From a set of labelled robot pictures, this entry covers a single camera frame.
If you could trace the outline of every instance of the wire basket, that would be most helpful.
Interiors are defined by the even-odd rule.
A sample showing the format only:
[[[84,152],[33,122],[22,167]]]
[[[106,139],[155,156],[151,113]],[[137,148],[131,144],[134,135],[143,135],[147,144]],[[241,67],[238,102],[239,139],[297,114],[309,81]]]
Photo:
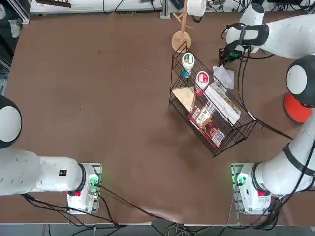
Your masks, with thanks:
[[[198,138],[213,153],[213,157],[215,157],[228,148],[245,140],[256,125],[256,119],[246,111],[246,109],[228,91],[228,89],[226,89],[223,84],[215,78],[213,72],[210,71],[195,55],[194,66],[191,70],[190,76],[187,77],[187,74],[185,75],[186,71],[182,66],[182,56],[184,53],[192,52],[187,48],[186,42],[184,42],[179,48],[181,50],[178,50],[172,56],[169,104],[175,107],[176,110],[183,116]],[[231,118],[226,116],[226,113],[224,114],[222,108],[218,108],[218,103],[214,102],[208,95],[206,95],[205,90],[208,87],[202,89],[202,95],[195,95],[195,90],[200,91],[201,89],[195,82],[195,78],[199,71],[205,71],[208,73],[210,79],[208,86],[215,82],[220,86],[220,88],[224,89],[225,96],[228,98],[226,100],[229,100],[230,104],[232,104],[233,107],[236,107],[239,112],[239,118],[236,122],[231,122]],[[173,90],[178,88],[189,88],[190,91],[194,93],[193,106],[190,111],[188,111],[175,96]],[[207,111],[207,113],[211,114],[206,126],[200,125],[196,121],[196,117],[194,116],[196,114],[196,108],[199,108],[201,112]]]

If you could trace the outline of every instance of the black wire rack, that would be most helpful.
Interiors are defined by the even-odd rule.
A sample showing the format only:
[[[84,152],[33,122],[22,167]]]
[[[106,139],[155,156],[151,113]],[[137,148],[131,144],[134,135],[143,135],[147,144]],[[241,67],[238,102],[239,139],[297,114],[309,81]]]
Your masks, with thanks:
[[[239,103],[239,101],[226,89],[223,84],[214,77],[213,72],[210,71],[193,53],[195,58],[195,63],[187,78],[187,72],[182,66],[182,56],[184,53],[192,53],[186,46],[184,42],[172,56],[172,72],[171,72],[171,85],[170,85],[170,96],[169,105],[172,105],[176,110],[183,116],[187,124],[193,129],[197,137],[205,144],[205,146],[212,152],[213,157],[219,155],[228,148],[240,143],[245,140],[252,132],[254,126],[256,125],[256,119],[249,114],[245,108]],[[183,104],[177,99],[172,90],[177,88],[188,87],[193,93],[195,88],[201,89],[195,82],[195,78],[199,71],[205,71],[210,77],[209,85],[216,80],[216,83],[223,88],[225,88],[225,95],[229,100],[239,109],[240,117],[232,124],[230,120],[221,112],[221,110],[212,102],[212,100],[203,93],[201,96],[194,96],[194,104],[191,111],[188,111]],[[196,124],[193,118],[193,107],[197,105],[198,107],[205,107],[208,109],[211,107],[211,123],[214,123],[215,129],[219,129],[221,133],[224,134],[223,139],[220,143],[213,142],[211,137],[204,132],[204,129]]]

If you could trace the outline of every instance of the white lid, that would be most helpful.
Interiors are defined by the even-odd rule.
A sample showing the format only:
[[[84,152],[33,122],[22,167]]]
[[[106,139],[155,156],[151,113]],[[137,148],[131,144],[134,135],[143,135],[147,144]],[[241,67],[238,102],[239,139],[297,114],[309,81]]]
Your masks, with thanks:
[[[185,69],[192,69],[195,63],[195,57],[192,53],[185,53],[182,57],[182,65]]]

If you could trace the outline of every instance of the floor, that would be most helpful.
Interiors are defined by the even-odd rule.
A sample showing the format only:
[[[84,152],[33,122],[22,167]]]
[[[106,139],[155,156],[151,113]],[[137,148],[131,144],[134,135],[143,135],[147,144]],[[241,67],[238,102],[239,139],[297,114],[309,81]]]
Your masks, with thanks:
[[[165,230],[171,222],[166,220],[158,220],[153,223],[153,225],[165,235]],[[200,227],[190,227],[190,230],[197,230]],[[0,225],[0,235],[2,236],[43,236],[44,225]],[[50,225],[51,236],[71,236],[83,227],[75,227],[70,225]],[[198,236],[217,236],[222,230],[221,226],[214,226],[211,229],[208,229],[205,232],[198,234]],[[97,230],[97,236],[106,236],[111,233],[113,230]],[[262,230],[233,230],[226,229],[222,236],[313,236],[315,233],[311,230],[310,227],[275,227],[272,231],[262,231]],[[77,234],[78,236],[95,236],[93,230],[88,230]],[[127,226],[123,229],[118,230],[113,236],[141,236],[141,235],[150,235],[150,236],[161,236],[153,227],[151,226],[140,226],[132,225]],[[44,236],[49,236],[48,226],[46,226]],[[175,236],[175,232],[170,232],[170,236]]]
[[[218,64],[218,49],[225,45],[222,30],[240,15],[208,14],[199,24],[188,18],[195,27],[189,30],[191,51],[208,68]],[[268,13],[265,21],[291,15]],[[168,106],[171,38],[179,28],[176,20],[163,21],[158,14],[33,18],[23,26],[5,94],[23,116],[23,131],[14,147],[40,156],[102,163],[103,184],[129,201],[171,221],[224,225],[233,189],[230,164],[268,160],[288,140],[257,125],[246,141],[211,159],[185,120]],[[291,62],[281,57],[251,60],[244,98],[252,114],[294,136],[300,127],[283,108],[284,77]],[[237,67],[236,62],[230,69]],[[34,196],[66,204],[64,194]],[[151,220],[109,194],[104,197],[118,222]],[[307,204],[313,201],[312,193],[294,196],[279,224],[315,225],[315,206]],[[19,196],[1,197],[0,208],[2,223],[64,222]],[[241,219],[242,224],[250,222]],[[237,223],[235,212],[230,223]]]

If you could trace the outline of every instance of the gray floor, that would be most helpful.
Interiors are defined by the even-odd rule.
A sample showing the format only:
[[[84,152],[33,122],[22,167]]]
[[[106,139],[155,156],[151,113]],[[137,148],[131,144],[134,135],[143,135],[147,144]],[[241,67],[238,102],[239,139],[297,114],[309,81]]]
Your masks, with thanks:
[[[158,228],[164,235],[166,227],[171,222],[158,220],[153,225]],[[44,225],[0,225],[0,236],[43,236]],[[190,230],[197,230],[199,227],[190,227]],[[76,227],[70,225],[50,225],[51,236],[71,236],[71,234],[84,229],[84,227]],[[217,236],[222,230],[221,226],[214,226],[198,236]],[[106,236],[111,233],[112,229],[98,229],[96,236]],[[95,236],[93,230],[88,230],[77,234],[78,236]],[[116,231],[113,236],[161,236],[151,226],[127,226]],[[226,229],[221,236],[315,236],[315,233],[309,227],[275,227],[271,231],[262,230],[234,230]],[[48,226],[45,230],[45,236],[49,236]]]

